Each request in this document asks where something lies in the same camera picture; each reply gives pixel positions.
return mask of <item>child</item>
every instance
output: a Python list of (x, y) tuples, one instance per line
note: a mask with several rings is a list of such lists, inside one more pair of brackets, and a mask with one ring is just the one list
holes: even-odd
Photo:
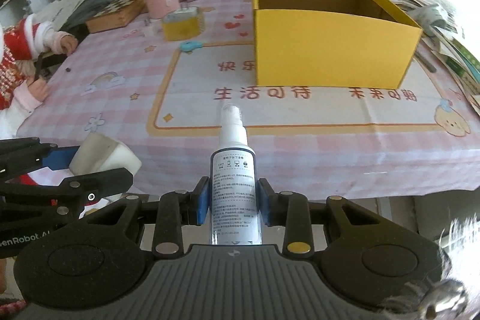
[(0, 139), (12, 139), (20, 125), (47, 98), (47, 83), (34, 81), (28, 67), (17, 60), (35, 59), (42, 52), (70, 55), (78, 41), (65, 32), (56, 32), (50, 22), (36, 23), (30, 15), (18, 26), (0, 34), (3, 57), (0, 62)]

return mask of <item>silver bell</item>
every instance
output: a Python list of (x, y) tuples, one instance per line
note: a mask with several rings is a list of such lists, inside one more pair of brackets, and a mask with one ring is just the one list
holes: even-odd
[(446, 279), (434, 283), (418, 305), (421, 320), (453, 320), (463, 313), (468, 304), (463, 283)]

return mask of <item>cartoon dog print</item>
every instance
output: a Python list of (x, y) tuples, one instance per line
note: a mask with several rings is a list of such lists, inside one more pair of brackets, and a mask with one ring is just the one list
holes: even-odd
[(447, 100), (435, 109), (435, 122), (448, 133), (457, 137), (464, 137), (470, 133), (469, 124), (449, 105)]

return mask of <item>bottle label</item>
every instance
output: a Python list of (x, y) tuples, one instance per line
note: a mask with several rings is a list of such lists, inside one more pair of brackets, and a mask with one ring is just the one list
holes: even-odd
[(212, 241), (238, 244), (258, 240), (254, 157), (240, 150), (214, 157), (212, 175)]

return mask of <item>yellow container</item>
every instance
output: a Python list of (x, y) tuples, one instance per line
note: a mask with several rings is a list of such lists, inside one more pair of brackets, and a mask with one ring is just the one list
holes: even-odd
[(259, 86), (398, 88), (422, 29), (389, 0), (252, 0)]
[(162, 18), (162, 28), (167, 41), (191, 39), (205, 30), (203, 12), (198, 7), (175, 10)]

